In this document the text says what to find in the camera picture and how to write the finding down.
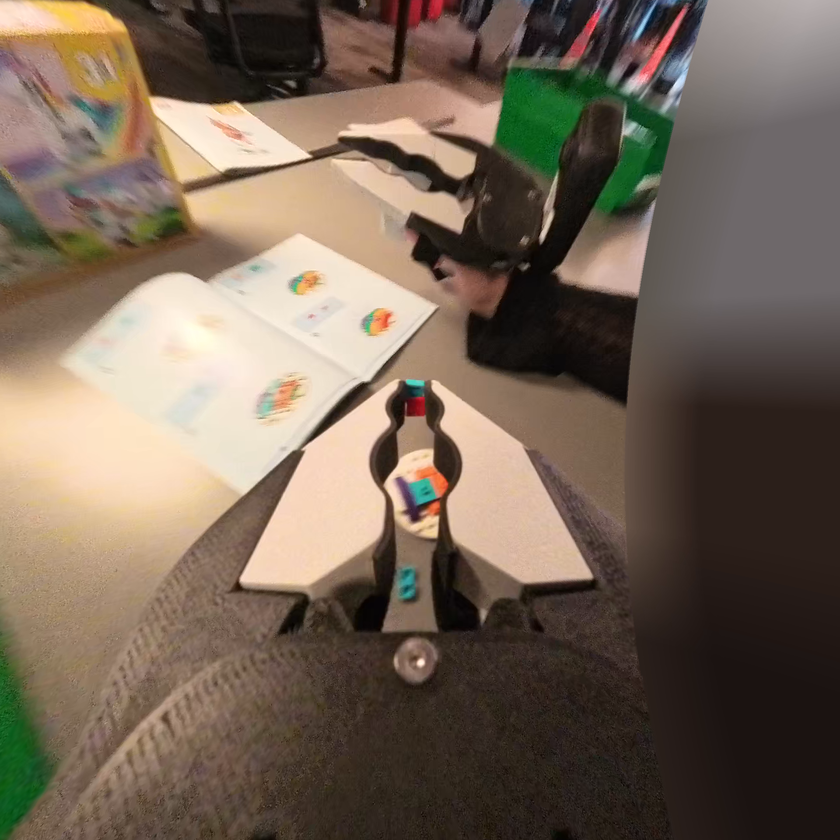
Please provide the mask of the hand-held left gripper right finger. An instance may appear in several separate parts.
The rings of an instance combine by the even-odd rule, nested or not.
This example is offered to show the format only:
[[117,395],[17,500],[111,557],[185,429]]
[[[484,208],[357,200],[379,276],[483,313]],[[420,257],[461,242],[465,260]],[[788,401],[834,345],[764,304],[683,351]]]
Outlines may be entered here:
[[595,575],[524,444],[440,381],[427,383],[426,418],[448,481],[441,527],[455,590],[490,607],[591,588]]

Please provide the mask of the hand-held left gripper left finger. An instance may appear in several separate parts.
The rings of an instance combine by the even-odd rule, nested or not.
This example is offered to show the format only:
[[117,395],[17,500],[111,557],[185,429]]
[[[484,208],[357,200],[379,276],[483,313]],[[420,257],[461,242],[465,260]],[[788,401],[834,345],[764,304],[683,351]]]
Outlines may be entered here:
[[389,382],[303,448],[239,576],[243,590],[312,601],[391,593],[394,521],[375,457],[394,439],[402,386]]

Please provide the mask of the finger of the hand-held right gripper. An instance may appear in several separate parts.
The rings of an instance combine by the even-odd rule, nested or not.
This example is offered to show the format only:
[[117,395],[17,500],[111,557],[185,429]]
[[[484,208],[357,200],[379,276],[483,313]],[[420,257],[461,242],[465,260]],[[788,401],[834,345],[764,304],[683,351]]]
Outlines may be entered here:
[[373,202],[381,218],[381,229],[388,237],[404,243],[408,218],[412,214],[424,217],[457,237],[462,234],[467,211],[447,193],[420,189],[419,186],[425,183],[422,176],[405,176],[385,162],[362,159],[339,158],[332,161],[331,167]]
[[339,132],[338,141],[360,161],[423,193],[461,194],[482,151],[481,142],[412,119],[354,124]]

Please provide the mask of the round white brick build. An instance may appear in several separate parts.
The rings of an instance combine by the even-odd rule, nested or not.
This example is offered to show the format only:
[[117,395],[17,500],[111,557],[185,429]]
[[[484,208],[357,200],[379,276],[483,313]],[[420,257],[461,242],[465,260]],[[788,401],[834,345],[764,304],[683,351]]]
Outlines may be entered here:
[[426,541],[438,538],[442,499],[448,481],[435,466],[434,450],[419,448],[400,457],[385,481],[396,525]]

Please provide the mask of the person's right forearm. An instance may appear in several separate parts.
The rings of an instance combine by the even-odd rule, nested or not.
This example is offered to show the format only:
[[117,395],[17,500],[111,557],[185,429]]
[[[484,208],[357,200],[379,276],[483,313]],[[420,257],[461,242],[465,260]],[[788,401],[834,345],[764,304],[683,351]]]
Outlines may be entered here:
[[569,375],[625,405],[637,296],[516,269],[488,315],[470,313],[466,354],[509,373]]

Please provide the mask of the yellow toy brick set box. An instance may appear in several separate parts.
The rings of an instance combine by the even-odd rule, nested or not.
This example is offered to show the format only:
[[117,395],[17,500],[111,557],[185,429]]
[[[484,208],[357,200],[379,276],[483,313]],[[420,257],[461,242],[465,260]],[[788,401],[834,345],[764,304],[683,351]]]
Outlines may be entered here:
[[2,295],[193,230],[124,24],[1,2]]

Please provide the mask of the person's right hand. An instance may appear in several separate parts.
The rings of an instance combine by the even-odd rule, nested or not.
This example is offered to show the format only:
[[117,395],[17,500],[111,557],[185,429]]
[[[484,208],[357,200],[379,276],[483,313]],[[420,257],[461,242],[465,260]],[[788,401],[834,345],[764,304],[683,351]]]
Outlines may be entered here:
[[467,266],[452,259],[443,259],[440,268],[446,274],[442,283],[463,309],[484,320],[494,317],[508,288],[507,272]]

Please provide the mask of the green box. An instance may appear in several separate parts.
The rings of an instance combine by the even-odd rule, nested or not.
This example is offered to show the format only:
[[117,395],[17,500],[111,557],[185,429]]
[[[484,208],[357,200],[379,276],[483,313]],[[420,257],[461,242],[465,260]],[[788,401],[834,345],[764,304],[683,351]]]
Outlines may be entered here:
[[658,187],[676,111],[662,111],[603,76],[531,62],[510,64],[505,76],[495,144],[545,177],[559,168],[560,147],[585,105],[609,98],[626,108],[619,163],[595,205],[601,214],[630,214],[650,207]]

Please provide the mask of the closed white instruction booklet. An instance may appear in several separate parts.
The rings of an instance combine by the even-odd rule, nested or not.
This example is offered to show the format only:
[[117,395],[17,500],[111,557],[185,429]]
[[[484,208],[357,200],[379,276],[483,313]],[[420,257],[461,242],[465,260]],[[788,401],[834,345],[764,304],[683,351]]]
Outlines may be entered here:
[[155,117],[222,175],[262,172],[311,155],[237,101],[220,104],[152,98]]

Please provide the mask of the black office chair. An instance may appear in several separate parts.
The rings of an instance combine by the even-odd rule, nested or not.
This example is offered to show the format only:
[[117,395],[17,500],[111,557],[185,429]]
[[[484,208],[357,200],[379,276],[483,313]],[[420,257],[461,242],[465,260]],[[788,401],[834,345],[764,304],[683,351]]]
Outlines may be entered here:
[[317,1],[193,1],[183,17],[212,65],[237,72],[269,98],[307,95],[327,66]]

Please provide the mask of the open pale blue instruction booklet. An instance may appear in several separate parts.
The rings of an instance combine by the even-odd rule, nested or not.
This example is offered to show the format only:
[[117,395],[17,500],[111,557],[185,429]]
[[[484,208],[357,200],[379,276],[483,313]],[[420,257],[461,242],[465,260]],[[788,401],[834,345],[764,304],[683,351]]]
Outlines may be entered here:
[[245,494],[436,309],[296,234],[208,281],[145,281],[61,365]]

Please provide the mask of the green thing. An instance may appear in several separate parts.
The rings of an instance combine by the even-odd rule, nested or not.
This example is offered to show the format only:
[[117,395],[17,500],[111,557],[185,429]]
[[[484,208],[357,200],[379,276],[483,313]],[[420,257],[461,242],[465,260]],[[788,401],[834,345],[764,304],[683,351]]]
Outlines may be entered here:
[[53,764],[18,677],[10,637],[1,628],[1,838],[9,838],[45,792]]

